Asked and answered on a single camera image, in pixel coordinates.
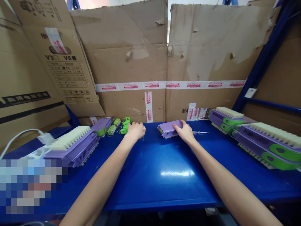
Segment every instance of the hand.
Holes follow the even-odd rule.
[[[140,138],[142,138],[145,134],[146,129],[143,128],[144,126],[142,122],[133,122],[132,124],[128,124],[128,132],[125,136],[137,141]]]
[[[185,141],[187,144],[195,141],[192,129],[190,128],[190,125],[188,125],[184,120],[180,120],[183,123],[183,128],[181,129],[178,125],[173,124],[173,127],[179,134],[179,136],[182,138],[183,141]]]

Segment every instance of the white power strip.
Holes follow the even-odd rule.
[[[32,153],[21,157],[20,159],[42,159],[51,149],[47,148],[46,145],[38,148]]]

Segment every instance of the vent grille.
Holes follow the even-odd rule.
[[[247,129],[244,129],[242,133],[247,135],[248,137],[251,137],[253,140],[257,140],[258,142],[262,143],[265,146],[269,145],[269,140],[257,135],[256,133],[253,133]]]
[[[86,147],[86,149],[82,152],[82,154],[80,155],[79,159],[83,160],[83,158],[86,156],[86,154],[90,151],[90,149],[93,147],[93,142],[91,142],[88,147]]]
[[[167,132],[166,135],[174,135],[176,134],[177,132],[174,130],[174,131],[170,131],[170,132]]]
[[[213,112],[212,113],[215,117],[218,117],[219,119],[221,119],[221,120],[223,120],[224,119],[224,117],[223,116],[221,116],[221,115],[219,115],[219,114],[217,114],[216,112]]]

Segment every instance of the finger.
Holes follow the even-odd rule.
[[[186,124],[187,124],[183,119],[181,119],[180,122],[182,122],[183,125],[186,125]]]
[[[178,127],[178,125],[173,124],[173,127],[175,128],[176,131],[178,131],[180,128]]]

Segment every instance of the purple plastic casing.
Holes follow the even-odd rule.
[[[51,150],[44,156],[44,159],[66,159],[68,160],[68,164],[69,164],[70,162],[75,161],[75,159],[78,158],[83,153],[83,151],[87,148],[87,146],[96,138],[97,138],[97,134],[92,133],[92,130],[90,130],[67,150],[65,151]]]
[[[178,125],[180,128],[183,128],[183,123],[180,120],[172,121],[172,122],[166,122],[158,125],[157,129],[160,131],[159,128],[163,130],[162,137],[169,138],[171,136],[178,135],[176,130],[173,128],[173,124]]]
[[[221,128],[221,124],[224,123],[223,120],[221,120],[220,118],[216,117],[215,115],[211,115],[209,117],[209,121],[210,122],[213,122],[214,124],[216,124],[217,126],[219,126]]]
[[[287,162],[289,164],[300,164],[300,162],[292,162],[289,160],[286,160],[276,154],[274,154],[273,152],[268,151],[267,149],[261,147],[260,145],[258,145],[257,143],[253,142],[252,140],[246,138],[244,135],[242,135],[239,132],[232,132],[232,135],[234,137],[234,139],[236,139],[239,143],[243,144],[244,146],[246,146],[248,149],[250,149],[252,152],[254,152],[256,155],[258,155],[259,157],[261,157],[261,155],[264,152],[268,152],[269,154],[275,156],[275,158],[278,158],[284,162]]]
[[[219,118],[221,121],[223,121],[224,118],[229,118],[232,121],[242,121],[242,120],[244,121],[243,118],[233,119],[230,116],[227,116],[227,115],[225,115],[225,114],[223,114],[223,113],[221,113],[221,112],[219,112],[217,110],[211,110],[210,111],[210,115],[211,115],[210,117],[215,116],[215,117]]]
[[[291,146],[288,146],[287,144],[278,141],[268,135],[263,134],[262,132],[259,132],[255,129],[252,129],[251,126],[241,126],[239,127],[238,131],[243,134],[245,137],[249,138],[250,140],[258,143],[259,145],[269,148],[273,144],[279,144],[291,151],[301,153],[301,148],[292,148]]]
[[[91,127],[91,130],[93,131],[100,131],[103,130],[104,127],[107,128],[107,130],[110,128],[112,124],[112,118],[102,118],[97,120],[97,122]]]

